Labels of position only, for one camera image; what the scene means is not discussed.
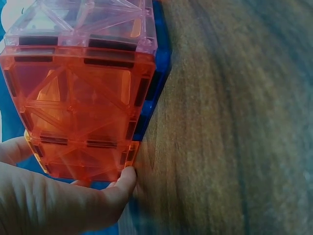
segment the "blue magnetic tile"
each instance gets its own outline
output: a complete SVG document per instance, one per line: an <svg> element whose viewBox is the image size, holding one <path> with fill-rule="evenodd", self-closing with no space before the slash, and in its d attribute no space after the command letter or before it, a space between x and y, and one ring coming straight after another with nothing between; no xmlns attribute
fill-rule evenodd
<svg viewBox="0 0 313 235"><path fill-rule="evenodd" d="M153 0L153 11L156 22L156 71L150 83L141 114L134 132L133 140L142 141L149 125L149 121L156 108L157 101L162 93L167 77L171 71L172 47L168 28L166 25L162 4L158 0Z"/></svg>

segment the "white object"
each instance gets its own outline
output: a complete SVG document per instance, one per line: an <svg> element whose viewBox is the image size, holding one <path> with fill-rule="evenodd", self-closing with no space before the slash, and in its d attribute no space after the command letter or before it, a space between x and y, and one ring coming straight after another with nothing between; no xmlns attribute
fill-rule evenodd
<svg viewBox="0 0 313 235"><path fill-rule="evenodd" d="M7 32L34 2L35 0L7 0L1 12L1 23L4 31Z"/></svg>

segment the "hand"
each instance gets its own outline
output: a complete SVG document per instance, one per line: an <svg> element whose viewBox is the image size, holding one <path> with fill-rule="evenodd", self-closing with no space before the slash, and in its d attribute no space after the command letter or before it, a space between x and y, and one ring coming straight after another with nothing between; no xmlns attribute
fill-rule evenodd
<svg viewBox="0 0 313 235"><path fill-rule="evenodd" d="M32 154L24 137L0 143L0 234L61 235L108 227L120 218L136 184L133 167L104 190L67 184L15 166Z"/></svg>

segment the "wooden surface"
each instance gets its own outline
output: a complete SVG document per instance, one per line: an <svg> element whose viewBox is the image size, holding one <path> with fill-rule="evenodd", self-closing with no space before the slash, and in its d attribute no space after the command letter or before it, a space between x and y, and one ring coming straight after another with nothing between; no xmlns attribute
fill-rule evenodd
<svg viewBox="0 0 313 235"><path fill-rule="evenodd" d="M164 8L173 69L120 233L312 235L313 1Z"/></svg>

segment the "magnetic tile structure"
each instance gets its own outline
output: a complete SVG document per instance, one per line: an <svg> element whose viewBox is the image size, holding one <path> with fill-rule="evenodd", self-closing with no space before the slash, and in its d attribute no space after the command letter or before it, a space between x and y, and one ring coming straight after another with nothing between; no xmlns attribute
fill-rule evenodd
<svg viewBox="0 0 313 235"><path fill-rule="evenodd" d="M43 170L117 180L171 69L160 2L37 0L4 40L1 69Z"/></svg>

